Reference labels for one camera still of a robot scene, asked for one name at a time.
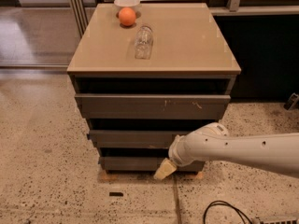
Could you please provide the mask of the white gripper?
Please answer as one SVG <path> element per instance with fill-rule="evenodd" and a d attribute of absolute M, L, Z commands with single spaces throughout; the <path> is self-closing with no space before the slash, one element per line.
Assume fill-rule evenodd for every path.
<path fill-rule="evenodd" d="M 156 180 L 163 180 L 177 170 L 192 163 L 192 158 L 185 149 L 185 135 L 177 135 L 169 147 L 168 158 L 165 158 L 154 174 Z"/>

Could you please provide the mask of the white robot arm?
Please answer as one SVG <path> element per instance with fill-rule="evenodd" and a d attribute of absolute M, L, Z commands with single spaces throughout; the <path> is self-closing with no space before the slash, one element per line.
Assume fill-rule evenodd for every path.
<path fill-rule="evenodd" d="M 272 173 L 299 176 L 299 133 L 230 136 L 218 122 L 177 135 L 154 178 L 163 180 L 194 161 L 228 161 Z"/>

